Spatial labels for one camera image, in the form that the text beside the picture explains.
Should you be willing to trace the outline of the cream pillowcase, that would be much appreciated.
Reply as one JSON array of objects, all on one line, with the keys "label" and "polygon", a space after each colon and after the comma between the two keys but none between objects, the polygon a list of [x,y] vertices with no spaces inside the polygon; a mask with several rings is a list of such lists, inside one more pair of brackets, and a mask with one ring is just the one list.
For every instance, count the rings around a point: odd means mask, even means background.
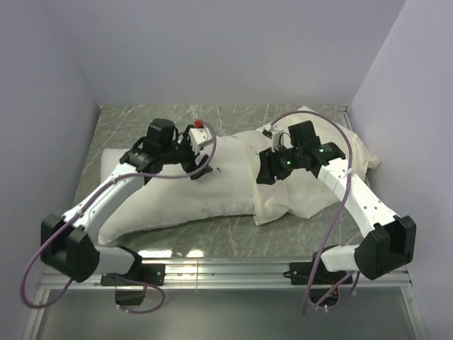
[{"label": "cream pillowcase", "polygon": [[[307,113],[309,110],[309,107],[302,106],[297,113],[279,120],[276,126],[287,132],[289,126],[310,120],[323,144],[333,142],[347,154],[348,147],[339,131],[329,120],[320,118],[313,113]],[[380,159],[369,152],[356,133],[344,126],[340,128],[352,147],[352,167],[361,179],[365,179],[369,169],[379,166]],[[324,183],[304,169],[293,171],[288,178],[276,181],[271,186],[255,183],[253,192],[255,202],[253,218],[257,225],[277,220],[286,213],[308,219],[339,201]]]}]

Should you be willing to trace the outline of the white pillow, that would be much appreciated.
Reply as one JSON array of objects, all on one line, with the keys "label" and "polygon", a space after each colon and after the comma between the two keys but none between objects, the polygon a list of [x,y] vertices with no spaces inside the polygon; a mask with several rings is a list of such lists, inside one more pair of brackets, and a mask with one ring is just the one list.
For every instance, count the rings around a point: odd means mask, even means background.
[{"label": "white pillow", "polygon": [[179,166],[165,166],[163,179],[150,180],[107,219],[99,244],[110,246],[130,232],[209,217],[253,215],[257,225],[277,219],[282,211],[270,197],[271,188],[259,188],[253,179],[258,153],[269,146],[270,140],[257,130],[218,137],[213,170],[197,180],[178,178]]}]

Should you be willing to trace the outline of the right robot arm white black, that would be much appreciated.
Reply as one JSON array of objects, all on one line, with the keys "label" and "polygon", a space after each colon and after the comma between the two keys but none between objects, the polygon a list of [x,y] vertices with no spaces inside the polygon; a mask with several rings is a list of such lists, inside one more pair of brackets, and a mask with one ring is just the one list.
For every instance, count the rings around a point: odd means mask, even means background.
[{"label": "right robot arm white black", "polygon": [[311,267],[315,280],[327,283],[338,271],[360,272],[375,280],[412,262],[414,220],[397,215],[378,199],[352,170],[352,157],[333,142],[322,143],[310,120],[289,126],[288,132],[291,146],[285,147],[281,129],[271,124],[264,127],[263,134],[271,139],[271,146],[259,154],[256,182],[273,185],[294,170],[311,172],[341,200],[363,237],[358,245],[333,246],[322,251],[320,260]]}]

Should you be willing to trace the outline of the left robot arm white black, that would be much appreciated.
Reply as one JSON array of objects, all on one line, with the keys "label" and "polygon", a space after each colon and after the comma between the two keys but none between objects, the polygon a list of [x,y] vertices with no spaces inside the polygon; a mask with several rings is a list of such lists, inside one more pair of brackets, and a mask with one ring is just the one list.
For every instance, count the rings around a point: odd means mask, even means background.
[{"label": "left robot arm white black", "polygon": [[41,261],[78,283],[97,273],[117,275],[127,285],[138,283],[142,257],[125,247],[101,245],[100,229],[133,193],[152,179],[164,179],[165,165],[181,165],[182,179],[211,172],[212,154],[201,155],[206,147],[213,152],[217,147],[209,123],[197,120],[179,132],[174,122],[154,119],[101,185],[62,216],[48,215],[42,221]]}]

